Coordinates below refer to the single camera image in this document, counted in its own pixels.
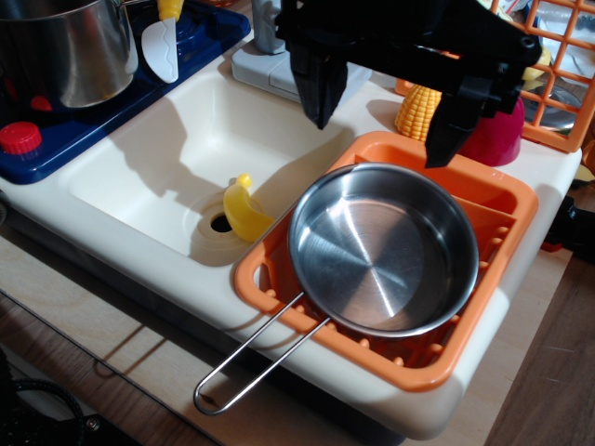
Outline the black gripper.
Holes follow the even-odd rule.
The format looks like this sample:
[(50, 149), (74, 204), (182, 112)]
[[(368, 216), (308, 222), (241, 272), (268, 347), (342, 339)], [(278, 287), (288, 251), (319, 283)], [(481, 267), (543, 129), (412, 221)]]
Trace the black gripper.
[(442, 92), (425, 146), (447, 166), (481, 116), (509, 112), (536, 37), (477, 1), (284, 1), (276, 20), (306, 116), (323, 130), (347, 86), (347, 62)]

